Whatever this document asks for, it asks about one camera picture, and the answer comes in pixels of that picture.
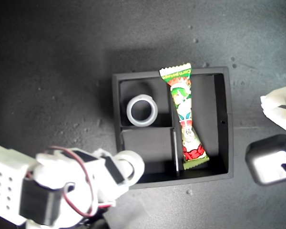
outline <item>black tray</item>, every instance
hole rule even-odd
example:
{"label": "black tray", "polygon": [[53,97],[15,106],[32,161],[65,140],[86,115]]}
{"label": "black tray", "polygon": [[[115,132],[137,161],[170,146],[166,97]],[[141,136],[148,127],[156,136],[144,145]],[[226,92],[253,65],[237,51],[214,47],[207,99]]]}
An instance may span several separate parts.
{"label": "black tray", "polygon": [[[233,123],[228,68],[192,69],[191,82],[193,126],[210,161],[183,170],[181,127],[169,86],[160,78],[159,72],[113,75],[117,151],[133,150],[145,162],[144,175],[133,188],[233,177]],[[150,95],[158,106],[157,119],[148,127],[136,127],[126,116],[128,102],[140,94]]]}

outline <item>dark gray surface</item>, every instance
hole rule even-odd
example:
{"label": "dark gray surface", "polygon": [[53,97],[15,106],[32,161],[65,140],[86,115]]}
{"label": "dark gray surface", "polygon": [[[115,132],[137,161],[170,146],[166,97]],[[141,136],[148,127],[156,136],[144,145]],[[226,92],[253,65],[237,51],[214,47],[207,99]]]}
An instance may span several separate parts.
{"label": "dark gray surface", "polygon": [[234,178],[132,190],[111,227],[286,229],[286,183],[255,185],[244,161],[285,133],[259,96],[286,86],[286,0],[0,1],[0,144],[114,152],[111,74],[182,62],[230,69]]}

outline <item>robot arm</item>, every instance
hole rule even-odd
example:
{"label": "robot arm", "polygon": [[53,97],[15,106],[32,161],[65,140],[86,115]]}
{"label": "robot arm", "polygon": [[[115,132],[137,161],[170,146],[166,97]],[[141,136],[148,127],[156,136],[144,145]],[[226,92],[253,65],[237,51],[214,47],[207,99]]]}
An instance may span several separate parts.
{"label": "robot arm", "polygon": [[115,205],[144,172],[133,151],[115,156],[52,147],[36,159],[0,146],[0,216],[27,229],[67,228]]}
{"label": "robot arm", "polygon": [[286,130],[286,87],[261,96],[261,103],[265,116]]}

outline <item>green candy wrapper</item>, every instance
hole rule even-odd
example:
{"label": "green candy wrapper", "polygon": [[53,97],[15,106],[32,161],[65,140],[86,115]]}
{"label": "green candy wrapper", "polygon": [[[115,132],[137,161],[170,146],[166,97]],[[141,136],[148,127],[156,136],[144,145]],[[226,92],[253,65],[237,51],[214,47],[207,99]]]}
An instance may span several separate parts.
{"label": "green candy wrapper", "polygon": [[192,126],[191,64],[163,68],[161,78],[171,87],[171,95],[179,116],[182,132],[184,169],[189,169],[209,160]]}

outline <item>white object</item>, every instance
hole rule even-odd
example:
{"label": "white object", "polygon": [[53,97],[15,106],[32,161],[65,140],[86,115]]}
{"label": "white object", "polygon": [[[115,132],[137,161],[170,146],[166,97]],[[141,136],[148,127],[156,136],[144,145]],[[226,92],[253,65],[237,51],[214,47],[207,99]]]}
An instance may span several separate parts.
{"label": "white object", "polygon": [[261,96],[261,106],[267,118],[286,130],[286,87]]}
{"label": "white object", "polygon": [[[146,101],[150,104],[151,106],[151,114],[149,115],[148,118],[146,118],[145,120],[136,120],[133,115],[132,115],[132,108],[133,108],[133,105],[135,103],[137,103],[138,101]],[[141,95],[138,95],[134,98],[132,98],[128,105],[127,105],[127,109],[126,109],[126,113],[127,113],[127,117],[129,119],[129,121],[135,125],[135,126],[138,126],[138,127],[145,127],[145,126],[149,126],[151,125],[157,118],[157,115],[158,115],[158,107],[157,107],[157,104],[155,103],[155,101],[153,100],[152,97],[150,97],[149,95],[146,95],[146,94],[141,94]]]}
{"label": "white object", "polygon": [[26,221],[19,215],[22,180],[36,164],[34,158],[0,147],[0,216],[16,225]]}
{"label": "white object", "polygon": [[[123,151],[115,157],[102,149],[88,153],[71,149],[83,160],[92,184],[92,194],[81,166],[55,150],[53,155],[37,154],[36,159],[0,146],[0,216],[16,225],[26,222],[28,229],[69,228],[77,224],[82,216],[74,211],[64,198],[61,199],[58,218],[53,225],[39,225],[32,219],[19,215],[22,181],[28,171],[33,171],[34,180],[49,189],[66,189],[74,185],[68,199],[82,212],[92,206],[91,215],[98,207],[115,206],[115,200],[129,190],[144,172],[142,158],[133,151]],[[119,182],[114,177],[120,174]]]}
{"label": "white object", "polygon": [[128,162],[132,168],[135,168],[131,174],[129,172],[125,171],[125,174],[129,174],[127,179],[128,186],[132,186],[136,184],[141,176],[144,173],[145,169],[145,164],[143,162],[143,159],[141,158],[140,155],[135,153],[134,151],[131,150],[124,150],[119,152],[117,155],[113,157],[114,159],[118,160],[118,166],[121,165],[123,162]]}

